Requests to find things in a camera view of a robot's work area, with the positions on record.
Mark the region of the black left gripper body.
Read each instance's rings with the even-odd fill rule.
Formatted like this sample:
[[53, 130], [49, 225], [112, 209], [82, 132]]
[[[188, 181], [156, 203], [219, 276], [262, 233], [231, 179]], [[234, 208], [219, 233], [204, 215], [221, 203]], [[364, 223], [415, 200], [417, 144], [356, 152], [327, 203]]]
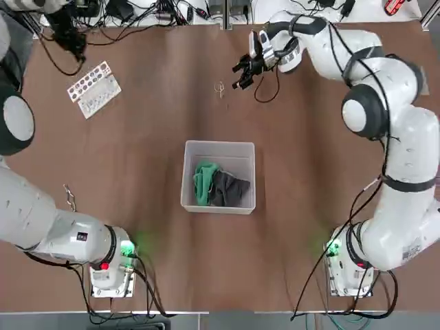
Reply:
[[68, 41], [75, 39], [78, 35], [78, 30], [72, 23], [72, 16], [69, 10], [58, 10], [52, 13], [45, 13], [52, 31], [53, 38], [56, 41]]

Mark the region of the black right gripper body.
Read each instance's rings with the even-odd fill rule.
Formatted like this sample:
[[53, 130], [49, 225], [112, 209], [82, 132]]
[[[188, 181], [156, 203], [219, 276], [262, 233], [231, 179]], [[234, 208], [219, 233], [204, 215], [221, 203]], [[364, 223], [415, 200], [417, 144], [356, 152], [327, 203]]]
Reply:
[[253, 60], [253, 74], [262, 74], [273, 70], [279, 62], [279, 57], [273, 56], [269, 59], [264, 59], [262, 56], [257, 56]]

